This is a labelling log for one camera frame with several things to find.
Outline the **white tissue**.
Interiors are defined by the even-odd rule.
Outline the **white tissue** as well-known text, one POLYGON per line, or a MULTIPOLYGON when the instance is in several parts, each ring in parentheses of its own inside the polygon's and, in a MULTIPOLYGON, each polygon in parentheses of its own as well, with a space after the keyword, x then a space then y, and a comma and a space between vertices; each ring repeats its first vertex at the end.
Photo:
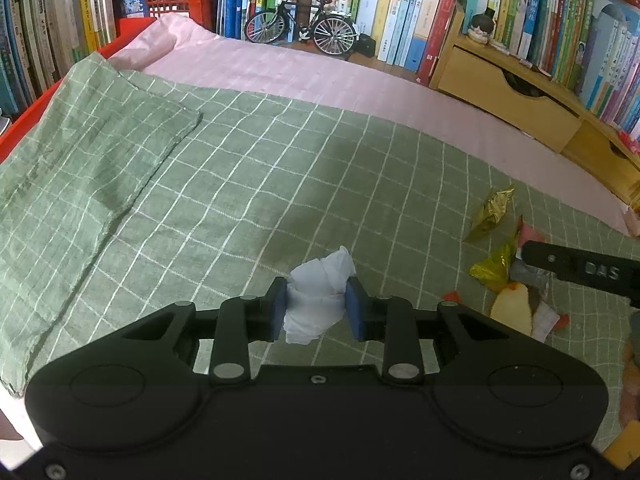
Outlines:
POLYGON ((306 346, 340 322, 346 312, 346 284, 355 275, 344 246, 296 266, 286 283, 285 341, 306 346))

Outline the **apple slice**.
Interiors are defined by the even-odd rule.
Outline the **apple slice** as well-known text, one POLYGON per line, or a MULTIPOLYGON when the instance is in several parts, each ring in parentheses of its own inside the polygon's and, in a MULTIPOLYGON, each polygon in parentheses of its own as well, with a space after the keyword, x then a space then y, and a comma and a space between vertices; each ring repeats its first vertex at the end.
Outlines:
POLYGON ((498 293, 490 317, 521 334, 530 336, 533 317, 540 304, 540 291, 523 283, 512 282, 498 293))

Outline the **row of books on shelf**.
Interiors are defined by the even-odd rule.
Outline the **row of books on shelf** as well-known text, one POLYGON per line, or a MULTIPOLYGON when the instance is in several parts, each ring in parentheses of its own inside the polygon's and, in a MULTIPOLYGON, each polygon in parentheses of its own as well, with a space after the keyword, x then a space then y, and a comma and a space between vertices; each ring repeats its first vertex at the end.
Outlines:
POLYGON ((639 149, 639 0, 460 0, 467 35, 495 10, 488 44, 575 93, 639 149))

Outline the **stack of books at left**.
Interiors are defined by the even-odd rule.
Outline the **stack of books at left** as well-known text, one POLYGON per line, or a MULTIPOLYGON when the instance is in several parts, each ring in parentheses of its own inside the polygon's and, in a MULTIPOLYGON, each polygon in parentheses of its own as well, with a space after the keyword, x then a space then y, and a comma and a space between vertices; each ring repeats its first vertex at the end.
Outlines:
POLYGON ((115 0, 1 0, 1 128, 116 36, 115 0))

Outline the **small red scrap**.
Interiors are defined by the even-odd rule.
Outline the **small red scrap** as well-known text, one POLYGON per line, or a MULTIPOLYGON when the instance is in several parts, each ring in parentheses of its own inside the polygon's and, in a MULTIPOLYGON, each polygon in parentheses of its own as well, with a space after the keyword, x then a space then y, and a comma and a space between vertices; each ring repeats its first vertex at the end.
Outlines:
POLYGON ((455 290, 453 292, 447 292, 444 296, 442 296, 442 300, 455 302, 456 304, 462 304, 462 300, 455 290))

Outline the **red wrapper piece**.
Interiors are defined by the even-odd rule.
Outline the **red wrapper piece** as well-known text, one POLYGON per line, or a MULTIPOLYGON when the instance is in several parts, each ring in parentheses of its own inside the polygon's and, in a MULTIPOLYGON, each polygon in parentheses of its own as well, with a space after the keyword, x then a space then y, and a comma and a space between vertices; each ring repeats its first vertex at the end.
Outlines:
POLYGON ((555 322, 552 330, 556 332, 557 330, 562 330, 568 324, 570 324, 570 317, 567 314, 562 314, 558 320, 555 322))

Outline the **pink striped candy wrapper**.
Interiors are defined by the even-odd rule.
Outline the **pink striped candy wrapper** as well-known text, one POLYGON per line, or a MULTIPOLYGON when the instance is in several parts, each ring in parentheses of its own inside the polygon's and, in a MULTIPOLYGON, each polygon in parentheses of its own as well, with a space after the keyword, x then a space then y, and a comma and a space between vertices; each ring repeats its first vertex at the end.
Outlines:
POLYGON ((558 312, 541 301, 533 315, 532 333, 530 336, 539 342, 545 342, 547 337, 553 332, 554 326, 559 322, 558 312))

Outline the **large crumpled gold wrapper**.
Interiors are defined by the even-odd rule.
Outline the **large crumpled gold wrapper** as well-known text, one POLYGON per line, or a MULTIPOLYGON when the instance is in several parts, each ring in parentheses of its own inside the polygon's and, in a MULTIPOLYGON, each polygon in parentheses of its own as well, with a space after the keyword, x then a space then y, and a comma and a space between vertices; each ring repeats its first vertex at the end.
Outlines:
POLYGON ((490 255, 473 263, 469 274, 492 292, 501 292, 510 282, 510 269, 516 252, 515 240, 509 238, 490 255))

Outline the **small crumpled gold wrapper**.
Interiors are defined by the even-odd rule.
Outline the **small crumpled gold wrapper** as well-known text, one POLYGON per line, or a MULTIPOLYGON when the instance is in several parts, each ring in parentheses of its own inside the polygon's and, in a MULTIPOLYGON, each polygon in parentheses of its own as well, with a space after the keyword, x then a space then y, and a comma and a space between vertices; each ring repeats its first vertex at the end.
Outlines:
POLYGON ((506 215, 514 192, 515 186, 510 185, 502 190, 493 190, 487 195, 473 217, 469 233, 465 237, 468 242, 479 240, 498 226, 506 215))

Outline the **wooden drawer shelf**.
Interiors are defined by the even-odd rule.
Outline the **wooden drawer shelf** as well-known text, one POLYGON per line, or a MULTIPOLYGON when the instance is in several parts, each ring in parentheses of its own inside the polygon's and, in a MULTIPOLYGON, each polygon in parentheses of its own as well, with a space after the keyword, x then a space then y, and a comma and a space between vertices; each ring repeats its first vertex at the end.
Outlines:
POLYGON ((639 156, 567 88, 514 56, 462 34, 457 4, 430 87, 518 128, 588 171, 631 208, 639 207, 639 156))

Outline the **folded green checked cloth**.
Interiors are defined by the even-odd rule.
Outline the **folded green checked cloth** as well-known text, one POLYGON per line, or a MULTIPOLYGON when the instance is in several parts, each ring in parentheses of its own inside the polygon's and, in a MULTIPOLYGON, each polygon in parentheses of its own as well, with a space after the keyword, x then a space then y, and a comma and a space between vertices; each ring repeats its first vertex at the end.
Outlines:
POLYGON ((201 115, 132 84, 99 53, 77 63, 1 165, 1 383, 24 393, 115 222, 201 115))

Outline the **pink tablecloth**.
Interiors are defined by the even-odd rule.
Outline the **pink tablecloth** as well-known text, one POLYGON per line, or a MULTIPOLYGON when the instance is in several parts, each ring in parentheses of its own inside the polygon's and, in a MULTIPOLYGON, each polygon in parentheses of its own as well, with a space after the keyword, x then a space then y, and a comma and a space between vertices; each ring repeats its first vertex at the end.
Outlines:
POLYGON ((468 104, 373 68, 224 38, 168 14, 108 58, 180 84, 255 91, 399 122, 626 232, 625 205, 574 162, 468 104))

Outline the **small black-haired figurine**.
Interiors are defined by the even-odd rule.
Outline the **small black-haired figurine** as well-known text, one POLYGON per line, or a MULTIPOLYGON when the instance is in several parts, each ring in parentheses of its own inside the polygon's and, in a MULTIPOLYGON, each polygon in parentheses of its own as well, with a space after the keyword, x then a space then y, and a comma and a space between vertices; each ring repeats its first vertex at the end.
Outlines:
POLYGON ((468 29, 468 36, 470 39, 478 44, 488 44, 489 39, 494 33, 494 16, 495 10, 491 9, 489 6, 483 13, 475 14, 472 17, 468 29))

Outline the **miniature black bicycle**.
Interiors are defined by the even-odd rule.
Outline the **miniature black bicycle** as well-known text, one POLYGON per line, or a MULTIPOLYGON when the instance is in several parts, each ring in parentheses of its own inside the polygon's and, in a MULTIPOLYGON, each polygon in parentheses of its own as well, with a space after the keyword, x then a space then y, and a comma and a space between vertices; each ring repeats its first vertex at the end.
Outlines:
POLYGON ((274 9, 256 11, 246 20, 244 36, 252 44, 276 44, 291 37, 311 42, 332 58, 349 56, 359 40, 356 24, 336 10, 333 0, 277 0, 274 9))

